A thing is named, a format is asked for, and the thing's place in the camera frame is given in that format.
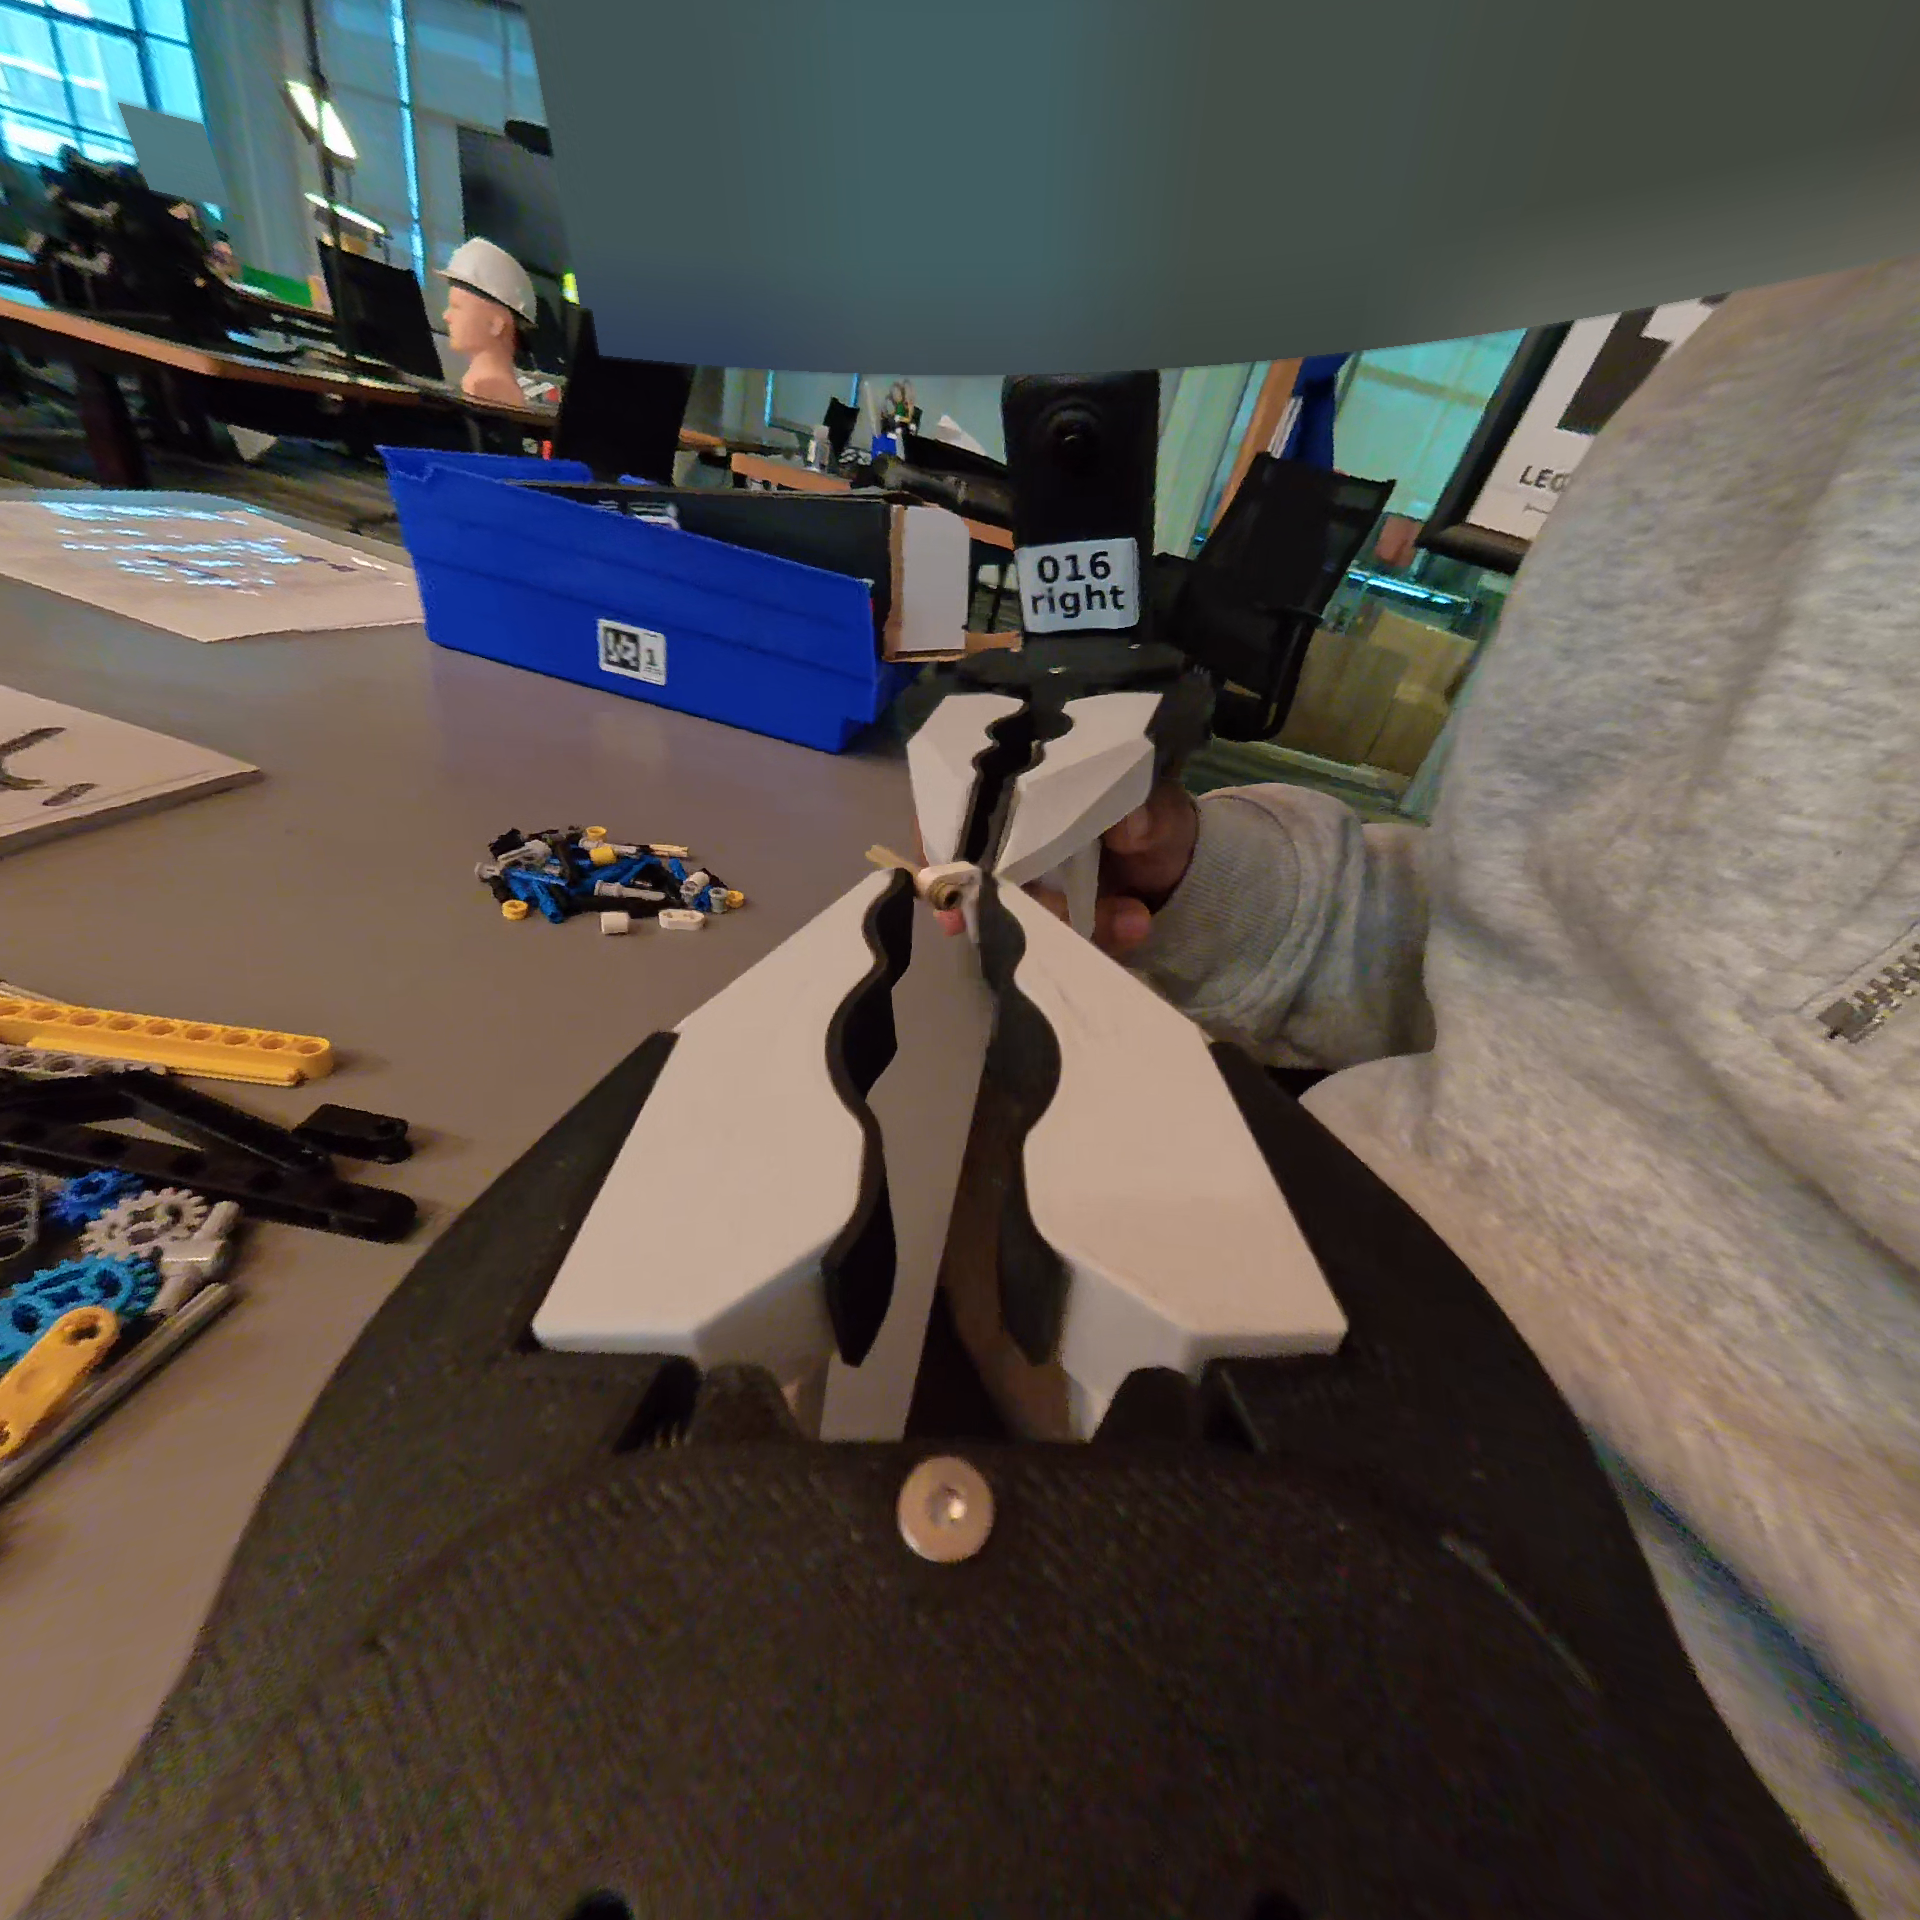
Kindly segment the blue plastic bin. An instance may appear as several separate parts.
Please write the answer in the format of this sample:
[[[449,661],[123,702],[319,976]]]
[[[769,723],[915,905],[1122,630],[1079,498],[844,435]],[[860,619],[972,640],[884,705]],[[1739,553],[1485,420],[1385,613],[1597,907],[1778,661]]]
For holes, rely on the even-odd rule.
[[[380,457],[438,646],[829,755],[916,675],[854,578],[521,490],[579,464]]]

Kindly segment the stack of cardboard boxes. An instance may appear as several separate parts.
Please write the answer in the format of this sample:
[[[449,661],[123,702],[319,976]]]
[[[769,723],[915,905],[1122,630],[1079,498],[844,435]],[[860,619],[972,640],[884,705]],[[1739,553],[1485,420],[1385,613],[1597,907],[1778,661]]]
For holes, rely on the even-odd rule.
[[[1275,778],[1426,826],[1482,637],[1393,609],[1322,621],[1274,746]]]

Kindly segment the person's right forearm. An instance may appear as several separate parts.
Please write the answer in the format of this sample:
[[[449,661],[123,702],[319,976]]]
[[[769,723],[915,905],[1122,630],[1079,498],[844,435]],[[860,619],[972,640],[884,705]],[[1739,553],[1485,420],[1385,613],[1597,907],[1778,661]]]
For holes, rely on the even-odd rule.
[[[1188,873],[1122,965],[1265,1066],[1341,1072],[1428,1052],[1426,828],[1367,822],[1295,784],[1196,804]]]

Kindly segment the large dark wall screen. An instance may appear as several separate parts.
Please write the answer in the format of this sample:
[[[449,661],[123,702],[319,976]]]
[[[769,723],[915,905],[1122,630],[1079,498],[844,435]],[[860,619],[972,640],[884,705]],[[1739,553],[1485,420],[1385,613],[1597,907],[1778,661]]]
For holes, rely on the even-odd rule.
[[[486,237],[529,274],[565,281],[569,243],[561,169],[505,132],[457,125],[463,234]]]

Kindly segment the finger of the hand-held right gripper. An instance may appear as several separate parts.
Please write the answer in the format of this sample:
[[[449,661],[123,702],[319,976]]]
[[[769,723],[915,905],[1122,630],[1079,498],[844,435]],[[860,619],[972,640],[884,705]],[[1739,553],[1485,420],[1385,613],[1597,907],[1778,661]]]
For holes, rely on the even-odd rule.
[[[1009,698],[942,698],[907,738],[906,764],[925,866],[942,869],[962,859],[975,765],[995,746],[993,730],[1009,716]]]
[[[1067,731],[1014,779],[993,857],[1002,884],[1037,883],[1065,901],[1074,932],[1093,932],[1103,835],[1145,804],[1157,778],[1159,693],[1067,702]]]

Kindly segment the white hard hat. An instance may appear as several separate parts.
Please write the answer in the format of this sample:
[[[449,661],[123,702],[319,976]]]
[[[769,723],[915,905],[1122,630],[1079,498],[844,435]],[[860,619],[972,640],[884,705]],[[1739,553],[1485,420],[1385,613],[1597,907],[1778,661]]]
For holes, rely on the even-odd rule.
[[[501,245],[470,236],[462,241],[438,269],[449,286],[489,299],[511,312],[521,330],[537,325],[537,289],[529,269]]]

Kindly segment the instruction booklet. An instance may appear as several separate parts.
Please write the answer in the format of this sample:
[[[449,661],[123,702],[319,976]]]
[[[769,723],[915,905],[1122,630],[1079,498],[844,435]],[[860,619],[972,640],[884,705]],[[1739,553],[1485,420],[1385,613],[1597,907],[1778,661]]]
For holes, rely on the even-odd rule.
[[[3,857],[261,779],[243,758],[3,688]]]

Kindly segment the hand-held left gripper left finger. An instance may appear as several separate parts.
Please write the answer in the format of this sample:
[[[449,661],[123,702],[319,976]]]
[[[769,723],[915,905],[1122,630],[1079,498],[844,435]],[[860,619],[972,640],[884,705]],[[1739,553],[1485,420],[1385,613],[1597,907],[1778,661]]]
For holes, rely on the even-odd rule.
[[[898,1440],[915,1393],[915,1094],[897,1012],[918,907],[874,872],[665,1033],[532,1317],[550,1354],[764,1369],[821,1437]]]

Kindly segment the long wooden office desk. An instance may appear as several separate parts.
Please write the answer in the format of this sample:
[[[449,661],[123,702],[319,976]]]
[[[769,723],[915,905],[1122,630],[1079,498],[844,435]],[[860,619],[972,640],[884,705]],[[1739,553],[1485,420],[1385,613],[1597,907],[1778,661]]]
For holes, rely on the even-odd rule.
[[[171,342],[81,312],[3,302],[4,345],[68,366],[91,469],[113,490],[149,490],[149,449],[211,457],[215,424],[338,444],[561,452],[561,411],[469,400],[405,376],[282,363],[254,353]]]

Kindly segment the mannequin head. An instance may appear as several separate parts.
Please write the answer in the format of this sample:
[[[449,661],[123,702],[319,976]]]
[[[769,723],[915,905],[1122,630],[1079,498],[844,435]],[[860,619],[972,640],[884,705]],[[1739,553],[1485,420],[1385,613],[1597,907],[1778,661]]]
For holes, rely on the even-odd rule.
[[[524,404],[516,313],[492,296],[450,281],[443,322],[449,347],[463,361],[462,394],[486,404]]]

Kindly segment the printed cardboard box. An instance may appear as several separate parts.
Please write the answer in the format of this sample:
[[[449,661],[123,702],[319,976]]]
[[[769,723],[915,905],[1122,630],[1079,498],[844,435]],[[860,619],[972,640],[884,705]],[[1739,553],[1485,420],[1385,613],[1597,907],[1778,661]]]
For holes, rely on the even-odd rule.
[[[866,586],[881,659],[954,661],[969,634],[972,534],[943,508],[893,494],[722,491],[654,485],[521,482],[524,491],[682,529]]]

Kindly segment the pile of large lego beams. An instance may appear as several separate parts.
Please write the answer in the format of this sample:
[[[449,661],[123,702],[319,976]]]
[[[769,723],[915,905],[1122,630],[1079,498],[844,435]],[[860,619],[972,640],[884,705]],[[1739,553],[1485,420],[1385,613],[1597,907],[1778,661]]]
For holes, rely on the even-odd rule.
[[[3,989],[3,1499],[14,1501],[239,1301],[255,1228],[373,1245],[420,1221],[358,1169],[405,1120],[322,1102],[295,1123],[234,1089],[332,1074],[326,1040]]]

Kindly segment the printed paper sheet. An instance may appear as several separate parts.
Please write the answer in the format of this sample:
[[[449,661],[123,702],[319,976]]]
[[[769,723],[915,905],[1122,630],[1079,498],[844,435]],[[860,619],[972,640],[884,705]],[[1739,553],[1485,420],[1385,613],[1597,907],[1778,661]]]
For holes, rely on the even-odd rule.
[[[3,574],[199,642],[425,619],[417,574],[245,508],[6,497]]]

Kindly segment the pile of small lego pins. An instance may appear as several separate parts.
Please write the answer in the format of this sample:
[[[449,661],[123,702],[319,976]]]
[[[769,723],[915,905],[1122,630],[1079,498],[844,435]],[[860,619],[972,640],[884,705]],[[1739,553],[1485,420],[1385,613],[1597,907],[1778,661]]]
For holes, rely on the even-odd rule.
[[[685,844],[619,838],[596,822],[508,829],[486,844],[470,876],[508,923],[582,922],[610,940],[644,928],[698,932],[748,905]]]

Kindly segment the person's right hand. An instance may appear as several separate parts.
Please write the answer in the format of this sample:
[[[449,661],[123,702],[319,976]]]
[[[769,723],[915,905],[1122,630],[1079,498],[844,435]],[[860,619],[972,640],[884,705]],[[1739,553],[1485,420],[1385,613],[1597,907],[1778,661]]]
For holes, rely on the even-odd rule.
[[[1154,917],[1180,891],[1198,844],[1198,804],[1178,779],[1157,781],[1145,802],[1100,838],[1093,942],[1127,961]]]

